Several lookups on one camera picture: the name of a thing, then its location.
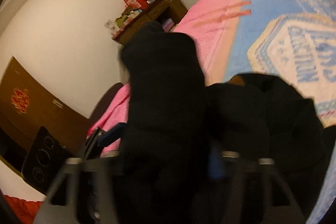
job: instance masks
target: red cloth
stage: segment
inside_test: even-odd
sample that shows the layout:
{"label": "red cloth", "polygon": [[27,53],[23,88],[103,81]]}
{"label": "red cloth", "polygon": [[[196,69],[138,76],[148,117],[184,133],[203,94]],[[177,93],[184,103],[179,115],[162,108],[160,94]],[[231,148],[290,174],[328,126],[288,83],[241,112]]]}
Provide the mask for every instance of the red cloth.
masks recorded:
{"label": "red cloth", "polygon": [[5,200],[23,224],[33,224],[42,201],[26,201],[4,195]]}

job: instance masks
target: bed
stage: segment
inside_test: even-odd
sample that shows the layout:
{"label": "bed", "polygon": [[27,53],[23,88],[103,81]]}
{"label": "bed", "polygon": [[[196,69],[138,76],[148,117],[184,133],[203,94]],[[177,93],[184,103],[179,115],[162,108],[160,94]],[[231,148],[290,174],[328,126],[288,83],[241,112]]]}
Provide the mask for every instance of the bed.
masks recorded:
{"label": "bed", "polygon": [[[336,0],[199,0],[175,28],[195,40],[207,85],[242,72],[279,75],[336,124]],[[334,150],[308,224],[336,196]]]}

